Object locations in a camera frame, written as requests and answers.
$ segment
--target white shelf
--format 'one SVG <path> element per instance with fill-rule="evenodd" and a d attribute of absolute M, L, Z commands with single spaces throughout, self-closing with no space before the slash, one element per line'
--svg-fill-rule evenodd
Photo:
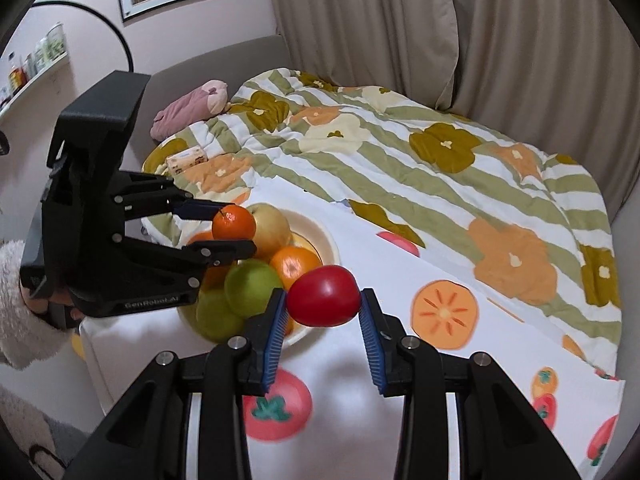
<path fill-rule="evenodd" d="M 25 95 L 29 93 L 29 90 L 38 84 L 39 81 L 44 79 L 45 75 L 55 74 L 58 70 L 60 70 L 63 66 L 69 64 L 69 54 L 64 53 L 62 56 L 57 57 L 53 60 L 53 62 L 47 66 L 44 70 L 41 70 L 36 74 L 36 76 L 31 79 L 15 96 L 9 104 L 5 106 L 2 110 L 0 110 L 0 124 L 4 120 L 5 116 L 11 111 L 12 107 L 15 107 L 15 104 L 18 101 L 21 101 Z"/>

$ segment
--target blanket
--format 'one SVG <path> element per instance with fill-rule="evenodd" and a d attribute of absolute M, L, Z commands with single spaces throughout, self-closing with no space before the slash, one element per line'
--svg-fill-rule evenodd
<path fill-rule="evenodd" d="M 242 203 L 257 175 L 281 177 L 404 238 L 418 257 L 613 375 L 621 313 L 610 225 L 590 174 L 466 118 L 385 88 L 337 87 L 277 69 L 247 81 L 228 112 L 162 143 L 143 171 L 201 146 L 176 177 L 197 198 Z M 143 221 L 180 247 L 207 222 Z"/>

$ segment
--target gray headboard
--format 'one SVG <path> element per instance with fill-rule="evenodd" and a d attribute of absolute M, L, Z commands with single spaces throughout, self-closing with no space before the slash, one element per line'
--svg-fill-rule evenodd
<path fill-rule="evenodd" d="M 211 79 L 224 81 L 231 99 L 247 79 L 282 67 L 292 68 L 289 51 L 274 35 L 212 50 L 153 74 L 130 140 L 137 160 L 142 163 L 156 146 L 149 136 L 156 114 L 176 99 Z"/>

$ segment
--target curtain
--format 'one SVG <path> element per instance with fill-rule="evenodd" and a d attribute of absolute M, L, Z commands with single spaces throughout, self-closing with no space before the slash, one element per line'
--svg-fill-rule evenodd
<path fill-rule="evenodd" d="M 640 48 L 608 0 L 474 0 L 452 111 L 565 153 L 612 219 L 640 158 Z"/>
<path fill-rule="evenodd" d="M 450 106 L 458 62 L 452 0 L 272 0 L 296 68 Z"/>

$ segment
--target pink pillow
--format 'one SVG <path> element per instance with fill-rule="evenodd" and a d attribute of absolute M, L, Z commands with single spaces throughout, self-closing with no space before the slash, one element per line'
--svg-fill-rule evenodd
<path fill-rule="evenodd" d="M 225 105 L 226 83 L 208 81 L 158 112 L 151 127 L 151 137 L 162 142 L 190 124 L 215 117 Z"/>

